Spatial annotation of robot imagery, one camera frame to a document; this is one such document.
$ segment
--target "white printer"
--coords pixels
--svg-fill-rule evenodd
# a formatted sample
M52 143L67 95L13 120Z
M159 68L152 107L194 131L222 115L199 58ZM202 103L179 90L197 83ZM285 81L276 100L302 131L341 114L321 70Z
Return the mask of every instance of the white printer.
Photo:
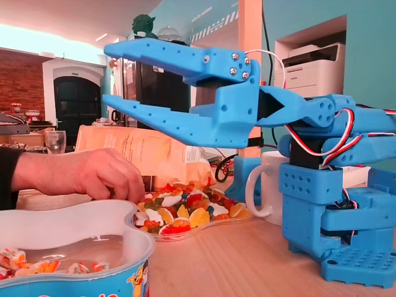
M302 97L342 94L345 45L334 43L320 48L307 45L290 51L282 60L286 70L286 88ZM283 72L275 73L274 86L282 87Z

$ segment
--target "door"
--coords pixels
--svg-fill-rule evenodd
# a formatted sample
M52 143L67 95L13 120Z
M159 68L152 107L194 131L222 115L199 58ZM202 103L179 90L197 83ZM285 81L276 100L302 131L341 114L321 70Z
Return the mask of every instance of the door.
M80 125L90 126L101 117L100 87L81 77L54 80L58 129L66 131L67 146L77 142Z

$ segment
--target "green figurine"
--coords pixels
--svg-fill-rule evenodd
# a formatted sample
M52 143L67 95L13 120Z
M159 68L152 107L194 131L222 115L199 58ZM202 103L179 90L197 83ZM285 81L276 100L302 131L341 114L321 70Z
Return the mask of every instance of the green figurine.
M147 14L138 15L134 18L134 22L132 24L133 32L140 37L149 37L158 39L156 34L152 33L154 27L155 17L150 17Z

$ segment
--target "finger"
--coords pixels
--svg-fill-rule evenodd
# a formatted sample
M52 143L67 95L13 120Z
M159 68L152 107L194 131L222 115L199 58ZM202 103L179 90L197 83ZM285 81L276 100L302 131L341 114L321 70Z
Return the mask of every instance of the finger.
M112 167L116 167L122 174L128 179L128 200L138 203L139 200L144 197L144 185L143 180L139 172L133 170L131 164L125 164L117 160L111 163Z
M102 180L105 186L114 189L114 198L121 200L128 198L128 179L119 170L113 168L111 163L108 163L104 168L100 168L100 170L98 170L98 177Z
M125 159L121 154L119 154L116 150L108 150L107 151L112 157L114 157L115 159L119 160L120 162L122 162L123 164L125 164L127 166L127 169L124 168L124 170L127 170L126 172L129 172L129 175L127 175L127 177L129 178L129 180L132 182L131 187L130 187L130 193L128 195L128 200L138 203L139 201L143 200L144 198L144 183L143 183L143 179L142 179L142 175L139 171L139 169L137 169L130 161L128 161L127 159Z
M110 198L110 191L97 177L86 180L85 191L87 192L88 196L95 200Z

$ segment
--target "candy wrapper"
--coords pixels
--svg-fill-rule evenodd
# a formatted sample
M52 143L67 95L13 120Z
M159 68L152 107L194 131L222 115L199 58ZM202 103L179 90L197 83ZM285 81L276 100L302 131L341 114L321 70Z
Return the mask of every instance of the candy wrapper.
M34 264L24 263L21 268L15 272L16 277L23 277L25 275L40 274L40 273L53 273L58 269L59 261L50 262L40 261Z
M84 266L83 263L74 263L72 264L68 270L68 274L86 274L89 273L89 269Z
M18 270L24 263L26 263L25 252L12 247L0 249L0 266L12 270Z
M12 271L6 268L0 267L0 280L4 280L12 276Z
M109 270L109 263L98 262L92 265L93 272L101 272L104 270Z

